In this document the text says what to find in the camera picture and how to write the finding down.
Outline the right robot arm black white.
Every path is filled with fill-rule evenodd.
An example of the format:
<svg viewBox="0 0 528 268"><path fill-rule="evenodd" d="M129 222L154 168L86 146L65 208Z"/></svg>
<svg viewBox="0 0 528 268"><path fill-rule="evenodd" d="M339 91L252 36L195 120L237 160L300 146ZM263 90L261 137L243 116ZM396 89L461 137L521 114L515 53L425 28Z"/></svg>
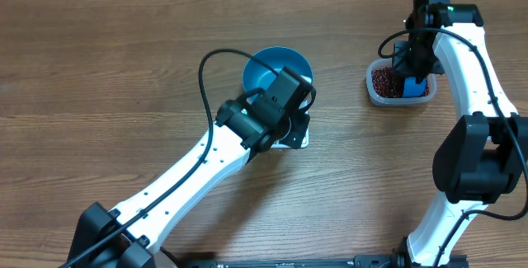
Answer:
<svg viewBox="0 0 528 268"><path fill-rule="evenodd" d="M436 196L418 227L394 253L395 267L466 267L450 253L471 221L504 215L487 207L527 176L527 119L508 100L485 44L483 18L474 4L412 0L405 22L408 40L389 56L394 75L422 82L446 75L457 123L437 149L432 174Z"/></svg>

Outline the blue plastic measuring scoop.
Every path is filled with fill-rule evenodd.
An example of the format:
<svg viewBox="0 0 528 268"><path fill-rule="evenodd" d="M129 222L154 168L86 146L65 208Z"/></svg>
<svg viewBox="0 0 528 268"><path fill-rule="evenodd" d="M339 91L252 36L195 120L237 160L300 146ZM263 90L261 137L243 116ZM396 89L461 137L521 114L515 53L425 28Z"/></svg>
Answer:
<svg viewBox="0 0 528 268"><path fill-rule="evenodd" d="M415 77L405 78L403 81L403 98L414 98L423 96L427 89L427 80L424 78L420 82Z"/></svg>

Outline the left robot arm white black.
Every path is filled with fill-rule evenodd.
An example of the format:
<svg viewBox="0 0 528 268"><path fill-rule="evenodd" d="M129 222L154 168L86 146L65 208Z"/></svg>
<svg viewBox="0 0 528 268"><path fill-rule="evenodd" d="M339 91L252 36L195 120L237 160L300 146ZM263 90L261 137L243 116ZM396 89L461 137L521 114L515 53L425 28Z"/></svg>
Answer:
<svg viewBox="0 0 528 268"><path fill-rule="evenodd" d="M156 267L163 243L218 183L272 148L304 147L314 102L311 69L243 73L242 95L227 100L199 142L157 180L110 210L95 203L78 220L67 267Z"/></svg>

